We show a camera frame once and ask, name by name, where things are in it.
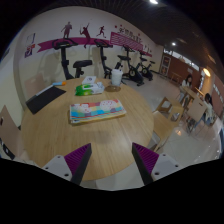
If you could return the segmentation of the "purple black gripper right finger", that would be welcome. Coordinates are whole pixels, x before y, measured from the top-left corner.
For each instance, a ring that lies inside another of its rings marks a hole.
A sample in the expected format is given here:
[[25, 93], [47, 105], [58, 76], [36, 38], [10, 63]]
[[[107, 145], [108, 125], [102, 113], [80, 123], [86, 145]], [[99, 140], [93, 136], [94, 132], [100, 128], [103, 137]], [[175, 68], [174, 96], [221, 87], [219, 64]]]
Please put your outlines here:
[[132, 155], [145, 185], [181, 169], [181, 165], [168, 154], [158, 154], [137, 143], [132, 144]]

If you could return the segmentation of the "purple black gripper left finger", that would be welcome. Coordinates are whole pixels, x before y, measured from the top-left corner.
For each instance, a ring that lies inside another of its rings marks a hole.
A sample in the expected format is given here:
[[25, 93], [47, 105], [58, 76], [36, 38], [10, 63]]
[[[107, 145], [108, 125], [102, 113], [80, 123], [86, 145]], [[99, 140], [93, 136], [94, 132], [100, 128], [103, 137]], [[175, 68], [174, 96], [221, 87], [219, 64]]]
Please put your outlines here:
[[82, 181], [91, 154], [91, 144], [88, 143], [70, 152], [66, 156], [56, 155], [44, 165], [42, 169], [79, 185]]

